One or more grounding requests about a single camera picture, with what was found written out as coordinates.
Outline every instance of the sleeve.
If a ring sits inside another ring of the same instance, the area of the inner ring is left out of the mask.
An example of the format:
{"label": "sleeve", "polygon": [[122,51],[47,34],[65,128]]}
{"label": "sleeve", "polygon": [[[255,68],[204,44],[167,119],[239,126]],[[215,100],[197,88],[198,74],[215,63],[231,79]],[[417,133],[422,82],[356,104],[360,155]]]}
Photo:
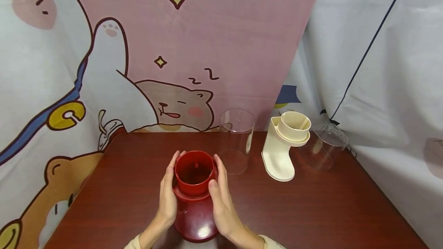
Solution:
{"label": "sleeve", "polygon": [[128,245],[125,246],[123,249],[141,249],[140,248],[140,242],[139,242],[139,236],[137,235],[133,240],[131,240]]}
{"label": "sleeve", "polygon": [[283,247],[279,243],[271,240],[267,236],[264,236],[264,235],[259,235],[259,236],[265,240],[265,243],[266,243],[265,249],[286,249],[285,247]]}

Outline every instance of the red plastic container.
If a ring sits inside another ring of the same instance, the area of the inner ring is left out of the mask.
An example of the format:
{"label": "red plastic container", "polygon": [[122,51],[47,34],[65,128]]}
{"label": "red plastic container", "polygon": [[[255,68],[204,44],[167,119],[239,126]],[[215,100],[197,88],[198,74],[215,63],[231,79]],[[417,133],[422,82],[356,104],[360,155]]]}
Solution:
{"label": "red plastic container", "polygon": [[175,229],[191,242],[211,240],[218,234],[208,188],[209,181],[218,177],[214,159],[205,152],[190,151],[177,159],[174,173]]}
{"label": "red plastic container", "polygon": [[198,198],[209,194],[209,181],[215,179],[213,158],[203,151],[190,151],[177,159],[174,168],[177,188],[186,196]]}

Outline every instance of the wrist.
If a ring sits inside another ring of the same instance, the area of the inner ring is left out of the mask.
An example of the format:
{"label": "wrist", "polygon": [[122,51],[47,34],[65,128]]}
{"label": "wrist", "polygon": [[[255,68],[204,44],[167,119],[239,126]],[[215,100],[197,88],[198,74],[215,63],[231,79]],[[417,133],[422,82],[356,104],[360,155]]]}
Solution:
{"label": "wrist", "polygon": [[154,219],[149,224],[148,228],[146,228],[139,235],[139,243],[141,249],[150,249],[154,245],[154,243],[163,235],[166,230],[169,228],[169,225],[165,219],[162,219],[159,216],[155,216]]}
{"label": "wrist", "polygon": [[169,229],[169,227],[171,227],[172,224],[174,224],[174,221],[170,221],[169,219],[166,219],[165,217],[163,217],[159,214],[156,214],[154,219],[152,220],[151,224],[153,224],[155,226],[155,228],[164,232],[167,229]]}
{"label": "wrist", "polygon": [[233,232],[233,234],[228,237],[235,246],[240,249],[264,249],[265,240],[257,234],[254,234],[246,226],[241,226],[239,231]]}

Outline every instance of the hand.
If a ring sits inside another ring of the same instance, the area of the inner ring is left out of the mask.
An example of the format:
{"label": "hand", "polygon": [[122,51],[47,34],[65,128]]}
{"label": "hand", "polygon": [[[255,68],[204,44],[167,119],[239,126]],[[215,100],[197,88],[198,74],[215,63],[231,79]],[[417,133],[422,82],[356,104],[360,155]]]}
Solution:
{"label": "hand", "polygon": [[225,166],[217,154],[214,155],[214,159],[218,168],[218,183],[210,180],[209,193],[212,197],[213,215],[218,231],[239,248],[263,249],[265,241],[240,221],[229,194]]}
{"label": "hand", "polygon": [[160,182],[160,203],[158,205],[158,211],[156,219],[165,223],[166,227],[169,228],[175,221],[175,216],[177,215],[177,199],[175,197],[174,191],[172,191],[172,179],[174,178],[174,165],[177,161],[178,156],[183,156],[186,151],[180,153],[180,151],[175,152],[174,156],[169,162],[166,168],[166,173]]}
{"label": "hand", "polygon": [[174,156],[166,168],[166,173],[160,182],[160,203],[158,211],[148,228],[139,236],[141,249],[152,248],[154,243],[175,221],[177,215],[177,199],[172,191],[172,179],[174,178],[174,165],[178,156],[183,156],[185,151],[175,152]]}

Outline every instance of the red juicer base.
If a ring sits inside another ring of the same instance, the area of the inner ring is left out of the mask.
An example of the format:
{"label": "red juicer base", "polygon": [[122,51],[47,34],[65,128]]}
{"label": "red juicer base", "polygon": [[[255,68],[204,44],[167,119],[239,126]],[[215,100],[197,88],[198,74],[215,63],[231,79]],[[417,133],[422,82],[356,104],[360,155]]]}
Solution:
{"label": "red juicer base", "polygon": [[180,212],[179,208],[174,226],[187,241],[201,243],[213,239],[218,230],[214,222],[211,197],[200,202],[187,203],[184,212]]}

